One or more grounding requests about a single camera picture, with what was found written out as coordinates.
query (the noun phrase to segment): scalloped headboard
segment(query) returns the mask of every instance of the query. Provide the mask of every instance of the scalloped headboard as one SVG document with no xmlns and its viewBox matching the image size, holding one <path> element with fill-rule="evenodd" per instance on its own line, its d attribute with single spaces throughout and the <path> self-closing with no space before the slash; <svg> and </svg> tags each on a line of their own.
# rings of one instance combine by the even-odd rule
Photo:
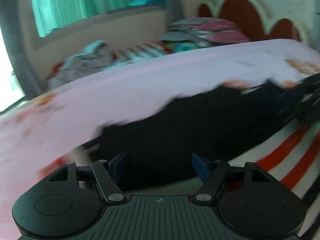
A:
<svg viewBox="0 0 320 240">
<path fill-rule="evenodd" d="M 199 17 L 218 17 L 236 23 L 252 41 L 294 39 L 309 44 L 306 29 L 291 15 L 269 18 L 257 0 L 208 1 L 198 8 Z"/>
</svg>

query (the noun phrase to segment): black cloth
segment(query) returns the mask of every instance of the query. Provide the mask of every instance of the black cloth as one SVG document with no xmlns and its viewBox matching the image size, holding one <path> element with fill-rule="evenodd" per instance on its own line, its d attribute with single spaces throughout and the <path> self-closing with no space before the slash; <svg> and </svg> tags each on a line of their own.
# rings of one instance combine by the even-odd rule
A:
<svg viewBox="0 0 320 240">
<path fill-rule="evenodd" d="M 277 120 L 283 89 L 267 82 L 250 93 L 220 86 L 187 98 L 175 98 L 146 119 L 102 128 L 92 161 L 127 152 L 122 190 L 163 185 L 195 177 L 193 152 L 229 161 L 262 143 L 284 126 Z"/>
</svg>

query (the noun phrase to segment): bedsheet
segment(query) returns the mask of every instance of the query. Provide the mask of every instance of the bedsheet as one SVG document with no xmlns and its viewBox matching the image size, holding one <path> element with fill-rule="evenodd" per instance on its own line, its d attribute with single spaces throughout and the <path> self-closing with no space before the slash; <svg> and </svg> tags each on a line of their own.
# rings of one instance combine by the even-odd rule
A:
<svg viewBox="0 0 320 240">
<path fill-rule="evenodd" d="M 20 236 L 11 207 L 19 195 L 39 181 L 38 171 L 94 138 L 100 125 L 146 118 L 169 98 L 211 90 L 227 80 L 239 79 L 253 85 L 266 78 L 273 78 L 279 85 L 297 82 L 317 72 L 318 65 L 320 54 L 293 40 L 198 49 L 86 76 L 9 112 L 0 118 L 0 239 Z M 318 138 L 318 131 L 319 125 L 315 124 L 303 137 L 309 144 L 298 144 L 294 154 L 290 151 L 278 164 L 279 169 L 278 165 L 274 167 L 272 174 L 276 178 L 286 177 L 283 172 L 277 177 L 276 171 L 285 167 L 289 174 L 303 159 L 306 149 Z M 316 153 L 305 172 L 309 176 L 301 177 L 307 181 L 315 180 L 320 172 L 319 144 L 314 147 Z M 269 153 L 264 152 L 260 158 Z M 258 161 L 254 160 L 255 152 L 244 156 L 231 164 Z M 307 190 L 304 187 L 299 191 L 300 197 Z"/>
</svg>

